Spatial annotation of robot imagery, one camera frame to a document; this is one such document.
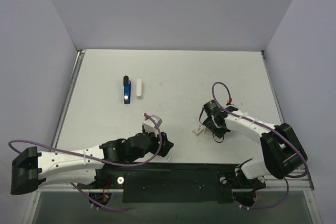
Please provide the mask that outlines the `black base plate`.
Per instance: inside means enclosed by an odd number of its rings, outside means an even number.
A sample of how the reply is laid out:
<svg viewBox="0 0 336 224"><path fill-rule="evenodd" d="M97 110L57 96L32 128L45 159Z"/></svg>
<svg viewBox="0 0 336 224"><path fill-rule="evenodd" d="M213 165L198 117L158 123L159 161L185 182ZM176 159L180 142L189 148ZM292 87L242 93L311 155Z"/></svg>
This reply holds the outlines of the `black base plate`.
<svg viewBox="0 0 336 224"><path fill-rule="evenodd" d="M246 179L235 164L147 163L136 167L104 167L80 189L121 189L123 203L181 203L241 199L249 206L263 180Z"/></svg>

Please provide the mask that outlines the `white stapler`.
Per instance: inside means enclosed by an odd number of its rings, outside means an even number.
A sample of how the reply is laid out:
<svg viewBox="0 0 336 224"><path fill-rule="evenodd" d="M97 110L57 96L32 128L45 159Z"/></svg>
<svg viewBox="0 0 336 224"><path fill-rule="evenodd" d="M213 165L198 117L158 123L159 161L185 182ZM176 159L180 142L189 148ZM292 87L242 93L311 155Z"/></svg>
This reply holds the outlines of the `white stapler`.
<svg viewBox="0 0 336 224"><path fill-rule="evenodd" d="M137 79L137 84L136 84L136 97L138 99L142 98L142 79Z"/></svg>

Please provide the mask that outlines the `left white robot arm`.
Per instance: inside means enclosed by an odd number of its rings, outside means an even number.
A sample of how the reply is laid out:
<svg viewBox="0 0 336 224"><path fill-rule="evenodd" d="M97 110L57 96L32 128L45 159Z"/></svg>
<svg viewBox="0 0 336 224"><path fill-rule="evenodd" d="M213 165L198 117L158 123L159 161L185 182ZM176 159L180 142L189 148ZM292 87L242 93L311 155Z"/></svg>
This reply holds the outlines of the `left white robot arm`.
<svg viewBox="0 0 336 224"><path fill-rule="evenodd" d="M76 151L52 148L39 151L38 143L18 151L12 161L11 195L24 195L40 186L80 183L104 187L108 182L103 167L135 167L137 159L147 153L165 157L174 146L165 132L143 131L128 139L119 138L94 147Z"/></svg>

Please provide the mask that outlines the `staple box with label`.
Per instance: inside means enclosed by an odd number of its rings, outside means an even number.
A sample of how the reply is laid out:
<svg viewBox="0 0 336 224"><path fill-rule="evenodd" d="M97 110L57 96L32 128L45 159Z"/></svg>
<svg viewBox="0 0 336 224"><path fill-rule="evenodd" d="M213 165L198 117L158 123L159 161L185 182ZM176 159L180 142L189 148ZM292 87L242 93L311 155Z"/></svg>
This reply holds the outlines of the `staple box with label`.
<svg viewBox="0 0 336 224"><path fill-rule="evenodd" d="M197 128L192 130L192 133L195 134L196 136L199 136L201 133L203 133L205 130L205 127L202 125L199 125Z"/></svg>

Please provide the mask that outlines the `white staple tray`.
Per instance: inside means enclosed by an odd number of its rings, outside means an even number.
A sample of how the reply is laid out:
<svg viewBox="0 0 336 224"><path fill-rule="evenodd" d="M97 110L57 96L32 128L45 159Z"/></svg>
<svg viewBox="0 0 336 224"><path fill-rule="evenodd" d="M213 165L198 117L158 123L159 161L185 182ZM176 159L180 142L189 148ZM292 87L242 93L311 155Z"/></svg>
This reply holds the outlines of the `white staple tray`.
<svg viewBox="0 0 336 224"><path fill-rule="evenodd" d="M212 136L213 133L208 128L206 128L204 134Z"/></svg>

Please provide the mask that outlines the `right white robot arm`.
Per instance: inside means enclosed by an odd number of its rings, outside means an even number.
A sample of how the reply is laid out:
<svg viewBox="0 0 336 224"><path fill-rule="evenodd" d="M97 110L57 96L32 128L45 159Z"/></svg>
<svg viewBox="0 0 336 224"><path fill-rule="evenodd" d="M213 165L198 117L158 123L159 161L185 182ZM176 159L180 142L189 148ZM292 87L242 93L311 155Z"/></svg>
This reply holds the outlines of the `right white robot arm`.
<svg viewBox="0 0 336 224"><path fill-rule="evenodd" d="M214 100L205 103L201 112L207 116L201 125L214 137L224 139L226 133L235 131L261 146L262 158L250 158L236 167L237 185L246 187L253 179L268 175L283 179L308 174L307 154L289 124L268 124L232 105L222 109Z"/></svg>

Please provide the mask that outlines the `aluminium frame rail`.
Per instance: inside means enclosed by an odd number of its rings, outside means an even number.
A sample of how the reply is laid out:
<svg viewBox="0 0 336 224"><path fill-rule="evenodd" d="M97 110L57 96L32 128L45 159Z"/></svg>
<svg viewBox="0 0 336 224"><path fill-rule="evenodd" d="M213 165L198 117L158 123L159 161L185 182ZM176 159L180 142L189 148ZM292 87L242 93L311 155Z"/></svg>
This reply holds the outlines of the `aluminium frame rail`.
<svg viewBox="0 0 336 224"><path fill-rule="evenodd" d="M64 125L66 114L67 114L67 111L68 111L68 108L69 108L69 105L70 105L71 97L72 97L72 94L73 94L73 91L74 91L74 88L75 88L75 85L76 85L76 81L77 81L77 78L78 78L78 74L79 74L79 71L80 71L80 68L81 68L81 64L82 64L85 52L86 52L85 50L84 51L82 51L82 50L77 51L77 56L76 56L75 63L74 63L74 66L73 66L73 70L72 70L72 74L71 74L70 84L69 84L69 87L68 87L68 91L67 91L67 94L66 94L65 101L64 101L62 109L61 109L61 114L60 114L60 117L59 117L59 121L58 121L58 124L57 124L57 127L56 127L56 131L55 131L55 134L54 134L54 138L53 138L51 147L57 147L57 145L58 145L59 138L60 138L60 135L61 135L61 132L62 132L62 127Z"/></svg>

